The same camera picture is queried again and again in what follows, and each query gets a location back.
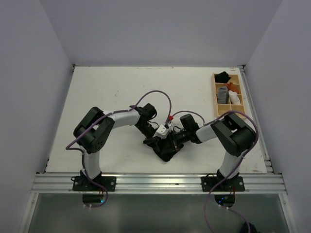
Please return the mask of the black underwear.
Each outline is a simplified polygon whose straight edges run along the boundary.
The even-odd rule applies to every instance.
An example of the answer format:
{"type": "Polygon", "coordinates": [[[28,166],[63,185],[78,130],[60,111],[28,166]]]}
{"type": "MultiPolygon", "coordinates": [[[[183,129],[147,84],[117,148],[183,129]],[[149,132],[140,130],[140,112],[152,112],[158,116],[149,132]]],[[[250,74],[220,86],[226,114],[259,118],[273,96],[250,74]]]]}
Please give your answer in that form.
{"type": "Polygon", "coordinates": [[[164,162],[170,161],[175,153],[170,135],[161,140],[159,148],[152,148],[154,153],[164,162]]]}

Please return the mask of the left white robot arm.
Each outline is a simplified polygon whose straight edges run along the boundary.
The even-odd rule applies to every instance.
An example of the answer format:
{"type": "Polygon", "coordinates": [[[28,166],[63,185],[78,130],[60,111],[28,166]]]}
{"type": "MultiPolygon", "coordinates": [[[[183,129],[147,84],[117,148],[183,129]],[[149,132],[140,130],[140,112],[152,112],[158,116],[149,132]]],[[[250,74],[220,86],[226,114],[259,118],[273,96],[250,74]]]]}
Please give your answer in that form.
{"type": "Polygon", "coordinates": [[[82,173],[84,185],[89,190],[97,190],[101,185],[99,165],[100,150],[105,145],[111,131],[123,126],[134,125],[146,138],[154,136],[156,129],[149,123],[157,115],[151,104],[144,107],[131,106],[128,110],[104,112],[93,107],[74,129],[74,143],[82,152],[82,173]]]}

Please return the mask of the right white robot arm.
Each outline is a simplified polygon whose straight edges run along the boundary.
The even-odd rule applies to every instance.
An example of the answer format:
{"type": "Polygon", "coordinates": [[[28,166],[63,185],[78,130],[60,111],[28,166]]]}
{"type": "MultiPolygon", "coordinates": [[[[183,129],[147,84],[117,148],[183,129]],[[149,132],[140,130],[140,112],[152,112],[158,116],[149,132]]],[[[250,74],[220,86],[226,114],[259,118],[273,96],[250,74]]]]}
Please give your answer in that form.
{"type": "Polygon", "coordinates": [[[239,174],[239,167],[248,152],[257,144],[259,133],[253,120],[241,111],[230,110],[215,120],[199,127],[193,112],[186,111],[180,117],[183,128],[170,133],[174,149],[190,141],[201,144],[217,138],[225,149],[225,156],[217,170],[216,184],[221,190],[228,190],[239,174]]]}

